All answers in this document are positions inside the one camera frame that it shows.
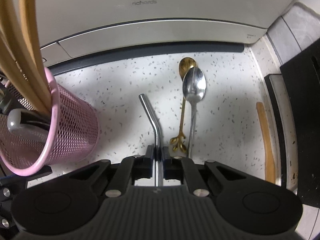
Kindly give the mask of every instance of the wooden chopstick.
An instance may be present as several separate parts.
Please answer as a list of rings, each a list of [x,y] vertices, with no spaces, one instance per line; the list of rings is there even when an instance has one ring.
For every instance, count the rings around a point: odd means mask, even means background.
[[[7,47],[7,50],[9,51],[9,53],[10,53],[10,55],[11,55],[11,57],[15,60],[14,55],[13,55],[12,51],[10,50],[10,48],[9,48],[9,46],[8,46],[7,40],[6,40],[6,38],[4,37],[4,35],[2,34],[1,24],[0,24],[0,39],[3,40],[5,46]]]
[[[38,98],[28,80],[20,72],[15,60],[11,57],[9,51],[0,39],[0,66],[4,74],[9,78],[20,94],[41,114],[50,117],[50,112]]]
[[[23,38],[41,78],[49,89],[40,52],[35,0],[19,0],[19,12]]]
[[[47,110],[51,111],[51,95],[41,78],[23,39],[21,29],[15,14],[12,0],[0,0],[0,24],[8,46],[33,91],[38,95]]]
[[[264,110],[264,106],[262,102],[257,102],[256,107],[257,107],[257,112],[258,112],[261,132],[262,132],[262,139],[264,144],[264,151],[265,151],[266,181],[275,184],[276,183],[276,167],[275,167],[275,161],[273,160],[266,111]]]

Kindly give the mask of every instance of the pink mesh cup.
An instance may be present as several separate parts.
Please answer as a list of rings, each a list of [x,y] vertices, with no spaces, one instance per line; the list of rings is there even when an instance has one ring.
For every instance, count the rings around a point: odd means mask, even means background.
[[[7,116],[0,115],[0,156],[15,174],[29,176],[44,165],[79,161],[87,157],[99,139],[95,109],[58,85],[48,69],[45,74],[51,88],[52,113],[45,144],[11,134]],[[25,106],[32,106],[10,84],[7,88]]]

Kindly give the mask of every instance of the black rubber strip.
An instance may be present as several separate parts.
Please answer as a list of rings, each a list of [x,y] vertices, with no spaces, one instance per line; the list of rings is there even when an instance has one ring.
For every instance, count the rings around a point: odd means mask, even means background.
[[[285,140],[284,140],[284,132],[281,122],[281,115],[278,107],[278,103],[276,100],[276,95],[273,91],[273,87],[270,81],[270,77],[272,75],[279,75],[279,74],[269,74],[265,76],[264,80],[267,85],[267,89],[270,96],[270,101],[273,109],[273,113],[276,120],[276,127],[277,133],[279,138],[279,147],[280,147],[280,161],[281,161],[281,187],[287,187],[287,156],[285,150]]]
[[[59,75],[72,70],[98,65],[106,62],[145,57],[161,54],[187,53],[187,52],[243,52],[244,45],[240,43],[192,41],[168,42],[131,46],[97,52],[61,62],[48,68],[53,75]]]

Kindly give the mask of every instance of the white appliance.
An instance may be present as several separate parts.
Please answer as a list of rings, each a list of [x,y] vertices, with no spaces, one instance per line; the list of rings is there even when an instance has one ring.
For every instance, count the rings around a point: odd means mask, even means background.
[[[254,43],[291,1],[36,0],[36,11],[42,54],[52,65],[140,44]]]

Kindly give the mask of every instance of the spoon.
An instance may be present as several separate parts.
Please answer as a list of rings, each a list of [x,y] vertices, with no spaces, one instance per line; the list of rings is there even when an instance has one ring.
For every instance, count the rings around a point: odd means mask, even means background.
[[[188,153],[187,157],[191,158],[192,145],[193,145],[193,135],[196,126],[196,113],[197,106],[205,93],[206,82],[205,77],[200,68],[191,68],[183,79],[182,92],[184,98],[191,104],[191,126],[190,135],[188,143]]]
[[[179,75],[181,79],[184,79],[184,76],[188,72],[190,68],[197,67],[197,63],[195,60],[191,57],[185,57],[183,58],[179,63]],[[183,119],[184,119],[184,109],[186,106],[186,100],[185,98],[182,99],[182,108],[181,108],[181,118],[180,118],[180,127],[179,127],[179,134],[177,137],[170,139],[170,144],[175,144],[177,141],[177,144],[173,147],[173,151],[175,152],[178,148],[183,152],[187,152],[186,146],[183,144],[182,139],[185,139],[186,136],[183,133]]]

